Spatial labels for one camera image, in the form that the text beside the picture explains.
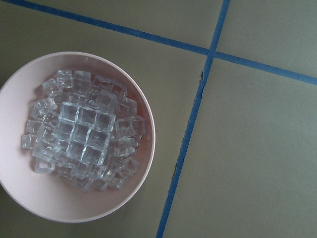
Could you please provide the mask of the pink bowl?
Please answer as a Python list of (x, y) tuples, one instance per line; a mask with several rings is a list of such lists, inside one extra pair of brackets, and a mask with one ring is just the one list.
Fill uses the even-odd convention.
[[(138, 103), (147, 121), (146, 135), (137, 149), (139, 168), (123, 189), (83, 193), (67, 179), (33, 171), (31, 152), (21, 147), (21, 137), (40, 85), (58, 69), (78, 69), (126, 84), (128, 96)], [(37, 58), (14, 73), (0, 90), (0, 182), (21, 207), (42, 218), (65, 223), (93, 221), (127, 203), (143, 184), (155, 151), (155, 124), (149, 103), (137, 83), (120, 67), (92, 54), (60, 52)]]

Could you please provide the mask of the pile of clear ice cubes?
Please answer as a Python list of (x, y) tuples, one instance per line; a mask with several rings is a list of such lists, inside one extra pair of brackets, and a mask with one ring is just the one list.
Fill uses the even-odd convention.
[(34, 171), (57, 173), (82, 192), (122, 189), (136, 174), (136, 152), (146, 120), (127, 87), (90, 72), (59, 69), (42, 84), (21, 147), (35, 158)]

